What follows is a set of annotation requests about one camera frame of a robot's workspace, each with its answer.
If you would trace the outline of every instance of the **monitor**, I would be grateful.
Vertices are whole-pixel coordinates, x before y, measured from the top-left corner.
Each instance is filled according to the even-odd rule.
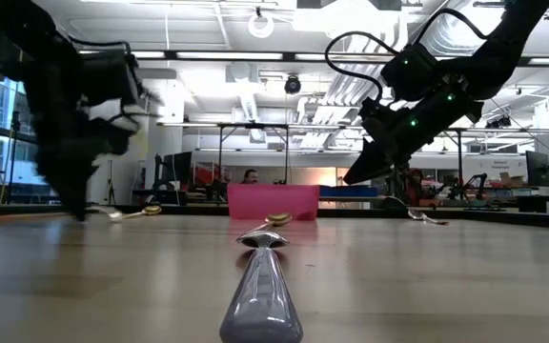
[[[526,169],[529,175],[529,186],[549,187],[548,155],[539,152],[526,152]]]
[[[192,169],[191,152],[166,155],[162,158],[162,164],[162,180],[179,181],[181,185],[190,183],[190,171]]]

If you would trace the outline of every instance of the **pink bin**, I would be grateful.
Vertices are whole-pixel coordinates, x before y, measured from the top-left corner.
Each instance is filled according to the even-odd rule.
[[[232,219],[264,219],[291,213],[295,220],[315,220],[319,186],[228,185]]]

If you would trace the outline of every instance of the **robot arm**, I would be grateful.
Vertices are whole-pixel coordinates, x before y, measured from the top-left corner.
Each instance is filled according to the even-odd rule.
[[[463,115],[477,123],[483,107],[481,100],[497,95],[510,78],[529,35],[548,11],[549,0],[508,0],[505,9],[501,23],[489,35],[481,34],[457,11],[440,10],[429,20],[415,44],[400,52],[388,49],[396,57],[383,68],[382,79],[394,90],[396,101],[419,102],[412,109],[399,111],[380,105],[380,95],[376,100],[368,98],[362,103],[359,112],[362,126],[374,141],[364,140],[363,152],[345,175],[346,183],[378,177],[390,172],[392,165],[407,163],[412,153],[432,143],[435,136]],[[443,13],[453,14],[486,39],[472,56],[437,61],[418,43],[429,25]],[[338,38],[358,33],[366,35],[348,32]],[[326,56],[338,38],[332,41]],[[335,70],[369,79],[382,89],[375,79],[342,71],[327,57],[326,61]]]
[[[96,44],[65,37],[50,15],[31,0],[0,0],[2,32],[30,58],[4,63],[2,72],[22,81],[27,91],[38,152],[37,172],[58,192],[63,206],[78,219],[86,214],[86,188],[99,154],[123,154],[139,130],[124,106],[146,94],[137,79],[138,64],[128,43]],[[125,46],[125,49],[81,54],[73,43]],[[86,109],[120,100],[121,114],[90,120]],[[136,130],[116,127],[124,117]]]

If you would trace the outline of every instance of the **spoon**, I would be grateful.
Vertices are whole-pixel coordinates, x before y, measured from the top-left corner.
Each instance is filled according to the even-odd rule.
[[[111,212],[109,211],[108,208],[103,208],[100,206],[92,206],[89,208],[89,210],[94,210],[94,211],[104,213],[108,215],[112,221],[130,219],[130,218],[135,218],[142,215],[156,215],[162,212],[162,208],[159,206],[148,206],[145,209],[143,209],[143,211],[141,212],[131,213],[131,214],[124,214],[118,210],[113,210],[113,212]]]
[[[399,204],[403,205],[405,208],[408,209],[406,204],[404,204],[404,202],[401,201],[399,198],[396,198],[394,196],[387,196],[387,197],[390,198],[390,199],[397,200],[397,202],[399,202]],[[432,219],[432,218],[428,217],[427,214],[425,214],[421,211],[418,211],[418,210],[414,210],[414,209],[408,209],[408,216],[411,217],[412,219],[415,219],[415,220],[428,221],[428,222],[430,222],[432,224],[436,224],[436,225],[448,225],[448,222]]]
[[[162,212],[162,208],[160,206],[148,206],[145,209],[143,209],[143,211],[141,212],[125,214],[113,220],[131,219],[131,218],[136,218],[143,215],[157,215],[157,214],[160,214],[161,212]]]
[[[265,219],[266,224],[262,224],[257,228],[250,230],[250,232],[264,231],[264,230],[269,230],[270,228],[282,227],[284,225],[289,224],[292,221],[292,219],[294,218],[289,213],[269,214],[268,216],[266,216],[266,219]]]
[[[291,216],[266,218],[283,226]],[[254,251],[219,329],[224,343],[299,343],[304,336],[273,248],[290,242],[277,232],[253,230],[236,240]]]
[[[408,209],[408,215],[415,220],[427,221],[436,225],[448,225],[448,222],[432,219],[427,214],[414,209]]]

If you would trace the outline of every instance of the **pole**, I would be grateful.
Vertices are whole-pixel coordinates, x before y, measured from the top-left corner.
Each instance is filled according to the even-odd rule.
[[[290,165],[290,129],[286,129],[285,135],[285,184],[287,185],[287,169]]]
[[[463,151],[461,149],[461,131],[457,130],[457,148],[458,148],[458,186],[463,188]]]
[[[217,182],[221,185],[221,148],[224,143],[224,127],[219,127],[219,162],[217,162]],[[220,189],[217,190],[217,206],[219,206],[219,193]]]
[[[18,139],[16,139],[16,131],[14,131],[14,143],[11,145],[11,167],[10,167],[10,182],[8,184],[8,205],[11,201],[11,190],[14,184],[14,156],[16,155],[16,142],[18,142]]]
[[[11,191],[14,184],[14,161],[16,157],[16,143],[18,142],[18,131],[20,130],[20,121],[18,120],[18,111],[14,111],[11,114],[11,125],[10,130],[12,131],[14,143],[11,146],[11,167],[10,167],[10,182],[8,184],[8,205],[11,201]]]

